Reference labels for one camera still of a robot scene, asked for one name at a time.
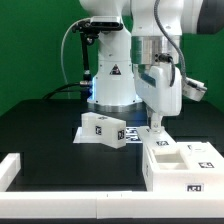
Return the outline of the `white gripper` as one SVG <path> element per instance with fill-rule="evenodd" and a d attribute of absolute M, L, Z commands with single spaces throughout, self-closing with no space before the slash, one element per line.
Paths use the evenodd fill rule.
<path fill-rule="evenodd" d="M 133 65 L 134 83 L 137 95 L 153 111 L 149 113 L 149 126 L 155 132 L 162 130 L 161 116 L 177 116 L 182 107 L 182 77 L 178 68 L 172 79 L 172 66 Z"/>

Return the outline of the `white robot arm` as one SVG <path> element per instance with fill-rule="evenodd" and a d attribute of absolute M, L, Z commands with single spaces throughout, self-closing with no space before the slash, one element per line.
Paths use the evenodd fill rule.
<path fill-rule="evenodd" d="M 99 34 L 98 72 L 89 103 L 127 107 L 140 97 L 150 128 L 177 116 L 184 96 L 201 100 L 203 83 L 186 75 L 180 49 L 184 33 L 215 34 L 224 28 L 224 0 L 79 0 Z"/>

